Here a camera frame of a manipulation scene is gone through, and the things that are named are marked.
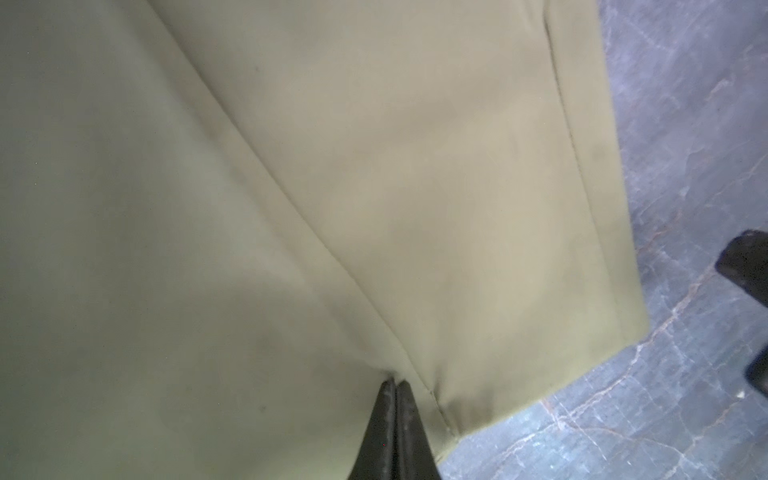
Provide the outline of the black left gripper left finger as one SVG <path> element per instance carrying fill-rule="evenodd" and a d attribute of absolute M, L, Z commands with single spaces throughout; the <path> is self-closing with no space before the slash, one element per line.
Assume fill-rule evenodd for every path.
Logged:
<path fill-rule="evenodd" d="M 349 480 L 391 480 L 395 469 L 396 384 L 384 381 L 377 394 Z"/>

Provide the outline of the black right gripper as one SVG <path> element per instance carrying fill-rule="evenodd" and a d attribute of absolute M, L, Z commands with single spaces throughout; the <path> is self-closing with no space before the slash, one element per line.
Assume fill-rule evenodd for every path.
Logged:
<path fill-rule="evenodd" d="M 721 252 L 715 270 L 767 307 L 767 233 L 745 230 Z M 767 395 L 767 346 L 746 367 L 745 378 L 762 396 Z"/>

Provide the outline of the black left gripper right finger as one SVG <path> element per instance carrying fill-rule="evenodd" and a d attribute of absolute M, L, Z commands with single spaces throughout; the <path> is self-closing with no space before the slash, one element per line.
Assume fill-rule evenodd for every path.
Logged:
<path fill-rule="evenodd" d="M 410 384 L 396 387 L 395 478 L 440 480 L 428 438 Z"/>

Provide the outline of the olive green skirt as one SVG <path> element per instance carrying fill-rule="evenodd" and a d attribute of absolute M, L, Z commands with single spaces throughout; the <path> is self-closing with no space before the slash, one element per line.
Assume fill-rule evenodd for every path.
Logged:
<path fill-rule="evenodd" d="M 341 479 L 649 330 L 593 1 L 5 1 L 1 475 Z"/>

